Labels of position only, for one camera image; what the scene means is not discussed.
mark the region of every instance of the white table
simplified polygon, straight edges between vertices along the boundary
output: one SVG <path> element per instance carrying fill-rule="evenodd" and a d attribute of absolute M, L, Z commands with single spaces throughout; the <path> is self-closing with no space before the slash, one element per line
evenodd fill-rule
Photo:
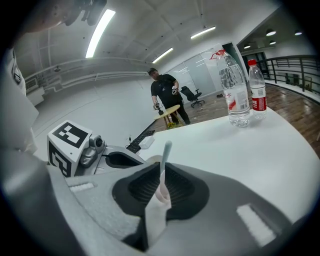
<path fill-rule="evenodd" d="M 173 143 L 168 162 L 233 178 L 268 200 L 293 223 L 318 198 L 320 159 L 303 136 L 270 108 L 263 121 L 251 117 L 246 128 L 227 116 L 154 134 L 141 149 L 144 160 L 162 155 Z"/>

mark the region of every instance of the plastic bottle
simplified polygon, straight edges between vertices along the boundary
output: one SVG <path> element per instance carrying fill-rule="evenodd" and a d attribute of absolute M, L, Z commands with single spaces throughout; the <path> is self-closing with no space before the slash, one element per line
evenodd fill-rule
<path fill-rule="evenodd" d="M 250 106 L 244 75 L 235 59 L 221 44 L 215 45 L 214 51 L 230 123 L 236 127 L 246 127 L 249 124 Z"/>
<path fill-rule="evenodd" d="M 267 101 L 266 101 L 266 84 L 264 75 L 257 67 L 255 59 L 248 61 L 249 70 L 249 84 L 252 93 L 252 108 L 253 116 L 256 119 L 265 119 L 267 115 Z"/>

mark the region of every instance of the floor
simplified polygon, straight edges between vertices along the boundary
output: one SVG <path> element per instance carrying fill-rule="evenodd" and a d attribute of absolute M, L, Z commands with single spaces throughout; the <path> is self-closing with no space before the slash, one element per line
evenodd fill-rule
<path fill-rule="evenodd" d="M 191 124 L 228 115 L 225 98 L 217 98 L 216 94 L 211 94 L 202 97 L 201 100 L 205 101 L 202 110 L 200 106 L 191 108 L 190 104 L 184 105 Z M 317 141 L 320 132 L 320 105 L 297 93 L 272 85 L 266 86 L 266 100 L 267 106 L 295 127 L 320 158 L 320 141 Z M 163 119 L 157 120 L 149 128 L 149 130 L 156 132 L 165 129 L 166 125 Z"/>

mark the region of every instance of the red label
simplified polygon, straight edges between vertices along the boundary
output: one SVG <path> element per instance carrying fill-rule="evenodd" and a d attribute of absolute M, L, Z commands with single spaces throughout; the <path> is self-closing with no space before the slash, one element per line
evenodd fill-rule
<path fill-rule="evenodd" d="M 255 111 L 265 111 L 267 109 L 266 97 L 252 98 L 252 108 Z"/>

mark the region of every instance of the white cube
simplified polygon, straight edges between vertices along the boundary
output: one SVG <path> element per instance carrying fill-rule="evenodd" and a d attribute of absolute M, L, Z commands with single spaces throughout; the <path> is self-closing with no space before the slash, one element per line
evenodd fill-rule
<path fill-rule="evenodd" d="M 139 146 L 142 149 L 147 149 L 150 147 L 150 145 L 152 144 L 152 142 L 155 141 L 155 138 L 153 136 L 148 136 L 145 137 L 140 143 Z"/>

